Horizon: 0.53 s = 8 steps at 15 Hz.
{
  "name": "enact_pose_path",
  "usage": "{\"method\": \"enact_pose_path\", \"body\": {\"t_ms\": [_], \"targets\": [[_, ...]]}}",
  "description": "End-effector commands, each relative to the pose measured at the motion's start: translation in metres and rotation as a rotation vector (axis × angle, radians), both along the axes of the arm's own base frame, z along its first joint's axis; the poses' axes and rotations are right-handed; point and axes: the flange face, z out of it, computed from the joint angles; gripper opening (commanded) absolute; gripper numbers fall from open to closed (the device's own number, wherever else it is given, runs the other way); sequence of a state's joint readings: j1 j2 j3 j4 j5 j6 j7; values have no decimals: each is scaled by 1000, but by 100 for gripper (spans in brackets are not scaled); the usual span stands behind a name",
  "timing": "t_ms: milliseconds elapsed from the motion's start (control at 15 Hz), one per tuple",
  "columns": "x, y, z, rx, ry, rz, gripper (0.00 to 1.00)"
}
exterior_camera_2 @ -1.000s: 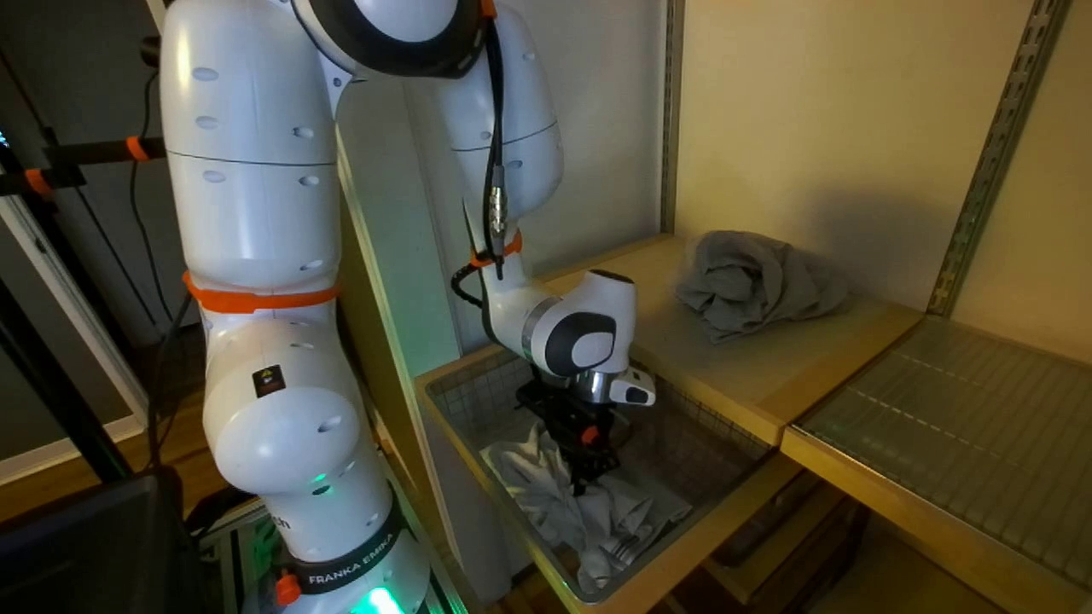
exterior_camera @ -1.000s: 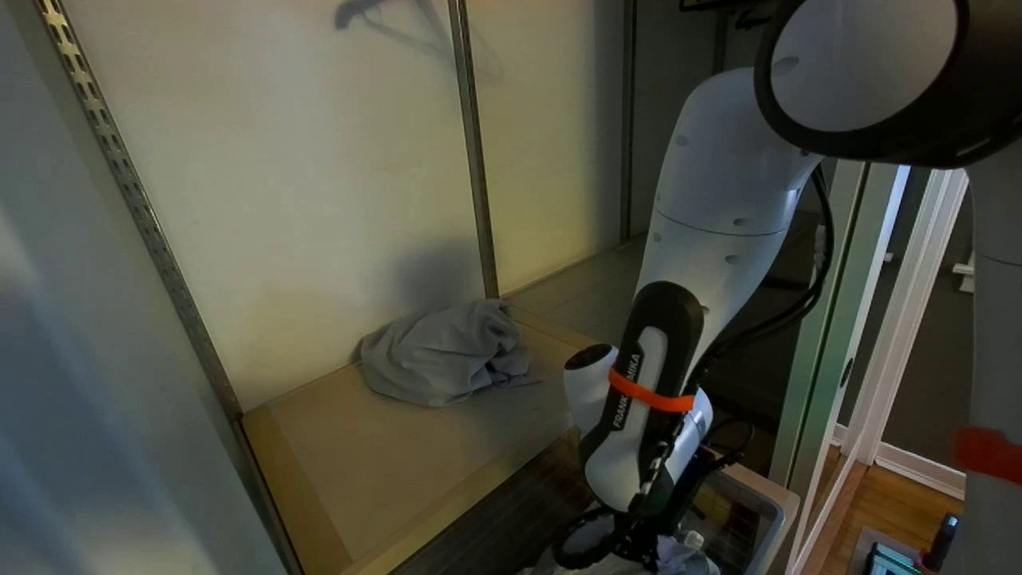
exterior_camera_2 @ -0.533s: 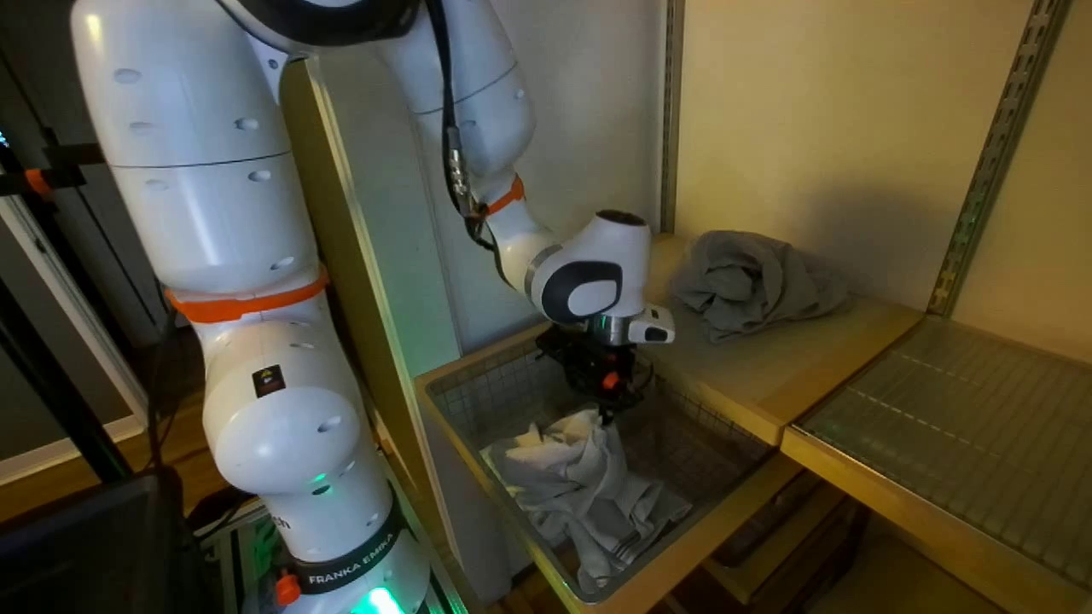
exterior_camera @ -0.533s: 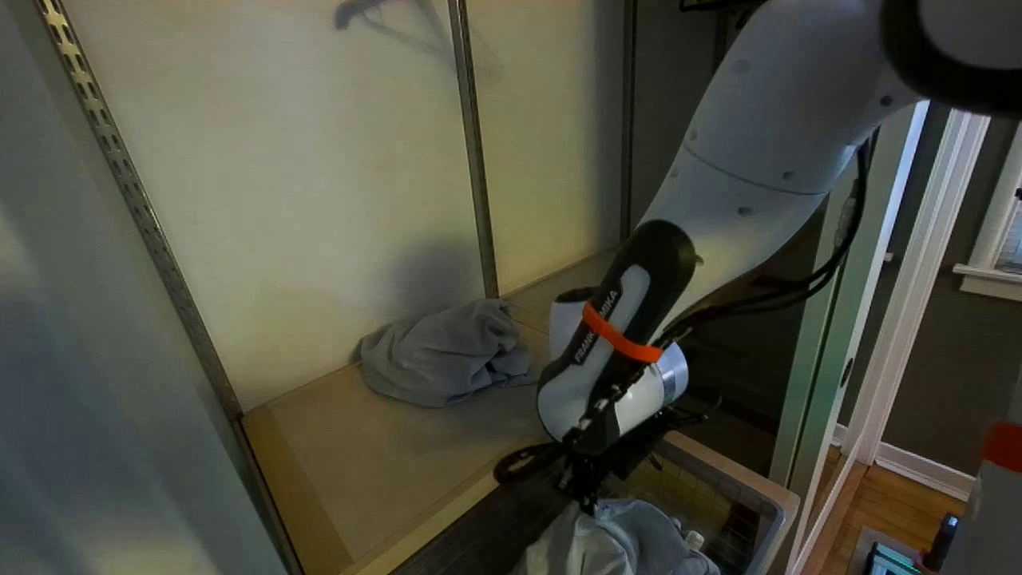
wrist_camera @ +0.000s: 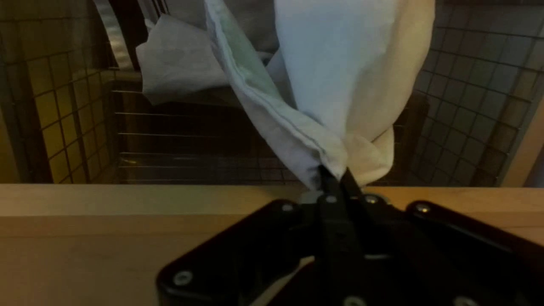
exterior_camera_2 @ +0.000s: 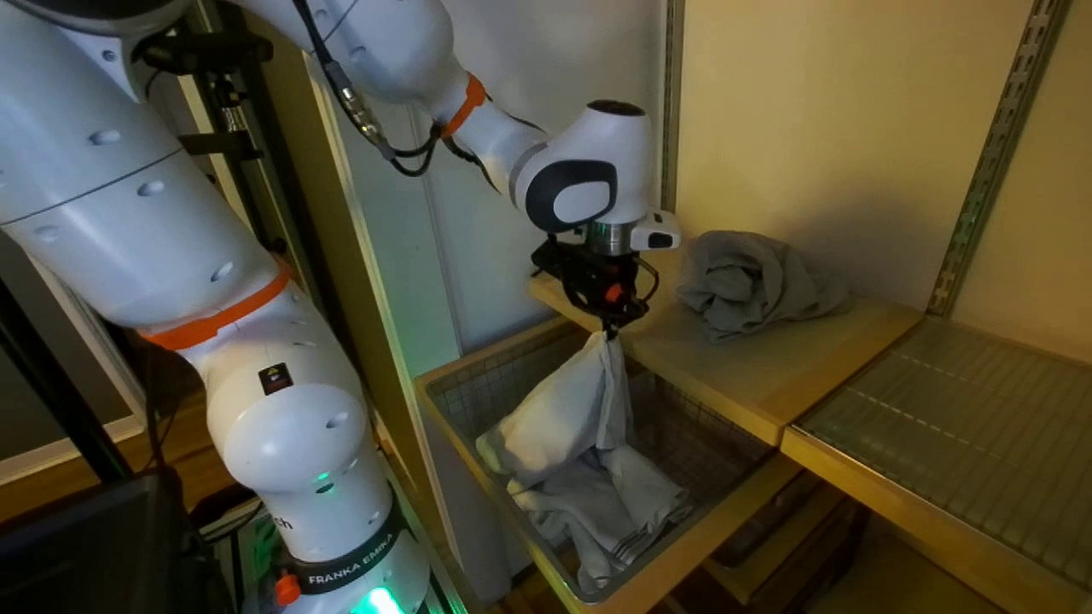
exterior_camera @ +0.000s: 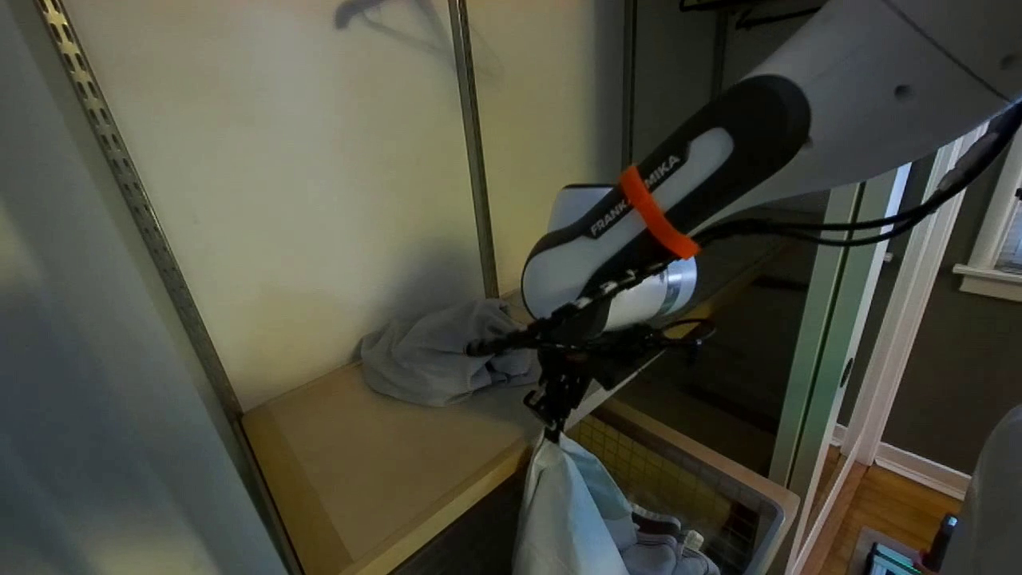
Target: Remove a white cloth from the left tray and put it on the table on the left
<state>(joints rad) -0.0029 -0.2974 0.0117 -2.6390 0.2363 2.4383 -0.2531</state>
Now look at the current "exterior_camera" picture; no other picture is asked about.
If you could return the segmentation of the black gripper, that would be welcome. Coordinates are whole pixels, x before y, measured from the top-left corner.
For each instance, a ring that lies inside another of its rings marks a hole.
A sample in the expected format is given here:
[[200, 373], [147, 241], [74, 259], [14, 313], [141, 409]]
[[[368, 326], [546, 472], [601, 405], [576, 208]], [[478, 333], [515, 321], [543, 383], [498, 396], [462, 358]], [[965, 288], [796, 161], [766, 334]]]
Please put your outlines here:
[[[566, 306], [550, 315], [560, 326], [570, 326], [584, 334], [603, 333], [603, 306]], [[598, 355], [582, 350], [536, 350], [541, 388], [525, 396], [525, 405], [546, 424], [543, 438], [560, 443], [567, 416], [584, 398], [588, 388], [601, 377]]]

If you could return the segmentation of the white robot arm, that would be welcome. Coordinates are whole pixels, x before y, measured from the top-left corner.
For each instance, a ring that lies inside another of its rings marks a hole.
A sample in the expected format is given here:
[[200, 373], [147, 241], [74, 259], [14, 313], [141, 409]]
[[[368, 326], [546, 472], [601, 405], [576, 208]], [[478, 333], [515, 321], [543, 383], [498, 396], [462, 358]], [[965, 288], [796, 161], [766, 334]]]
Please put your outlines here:
[[714, 237], [761, 232], [761, 205], [861, 182], [961, 135], [940, 182], [955, 199], [1019, 132], [1022, 0], [826, 0], [649, 158], [603, 185], [567, 185], [520, 273], [541, 390], [561, 431], [608, 333], [694, 295]]

